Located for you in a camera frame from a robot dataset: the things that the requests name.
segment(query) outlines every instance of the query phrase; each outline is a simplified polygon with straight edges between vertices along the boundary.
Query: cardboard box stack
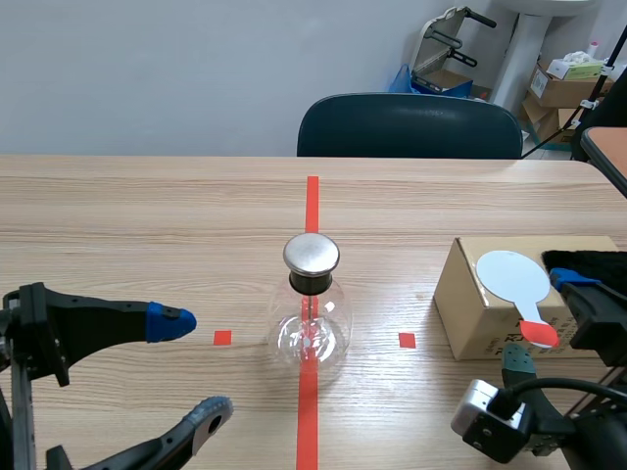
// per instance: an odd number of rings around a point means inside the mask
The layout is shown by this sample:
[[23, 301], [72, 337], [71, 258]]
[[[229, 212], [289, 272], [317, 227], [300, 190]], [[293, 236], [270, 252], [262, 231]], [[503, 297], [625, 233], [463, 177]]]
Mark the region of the cardboard box stack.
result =
[[[536, 144], [555, 133], [575, 112], [582, 100], [587, 100], [598, 79], [561, 80], [547, 72], [547, 67], [538, 64], [531, 76], [527, 96], [522, 103], [521, 120]], [[605, 82], [601, 98], [609, 91], [613, 82]], [[570, 140], [574, 127], [552, 139], [543, 148], [570, 151]]]

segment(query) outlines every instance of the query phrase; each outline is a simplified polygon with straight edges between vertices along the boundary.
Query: sink pedestal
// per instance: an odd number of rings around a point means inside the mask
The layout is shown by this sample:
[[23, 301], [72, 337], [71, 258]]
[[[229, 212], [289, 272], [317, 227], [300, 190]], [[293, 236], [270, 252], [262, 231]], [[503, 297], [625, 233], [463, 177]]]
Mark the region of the sink pedestal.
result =
[[516, 33], [499, 72], [490, 102], [517, 116], [525, 91], [531, 80], [551, 17], [520, 14]]

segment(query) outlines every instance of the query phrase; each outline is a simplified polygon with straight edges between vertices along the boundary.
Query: orange table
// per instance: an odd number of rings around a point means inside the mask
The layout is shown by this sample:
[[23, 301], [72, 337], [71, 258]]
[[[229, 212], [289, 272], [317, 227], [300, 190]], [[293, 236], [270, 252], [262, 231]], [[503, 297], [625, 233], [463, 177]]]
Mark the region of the orange table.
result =
[[596, 167], [627, 197], [627, 128], [591, 127], [581, 146]]

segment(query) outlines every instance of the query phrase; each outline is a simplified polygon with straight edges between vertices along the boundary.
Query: red paper tab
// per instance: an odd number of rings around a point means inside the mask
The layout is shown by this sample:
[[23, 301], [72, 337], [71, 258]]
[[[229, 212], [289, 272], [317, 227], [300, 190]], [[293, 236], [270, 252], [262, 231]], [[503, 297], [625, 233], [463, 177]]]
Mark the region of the red paper tab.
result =
[[529, 343], [545, 345], [551, 348], [559, 346], [559, 337], [551, 325], [523, 320], [520, 322], [520, 333]]

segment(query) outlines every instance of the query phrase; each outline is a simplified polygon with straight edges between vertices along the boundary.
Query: white wall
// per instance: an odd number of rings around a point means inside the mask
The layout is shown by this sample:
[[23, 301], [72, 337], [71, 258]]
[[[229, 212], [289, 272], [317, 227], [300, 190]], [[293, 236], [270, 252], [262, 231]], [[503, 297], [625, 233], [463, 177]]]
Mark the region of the white wall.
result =
[[[585, 51], [592, 41], [600, 43], [597, 58], [604, 59], [613, 50], [627, 24], [627, 1], [598, 0], [595, 7], [574, 18], [554, 18], [543, 46], [547, 59], [563, 57], [569, 52]], [[621, 58], [627, 59], [627, 46]]]
[[[294, 155], [311, 104], [384, 90], [453, 3], [2, 2], [0, 153]], [[472, 51], [490, 82], [513, 14], [469, 4], [509, 24], [480, 31], [491, 46]]]

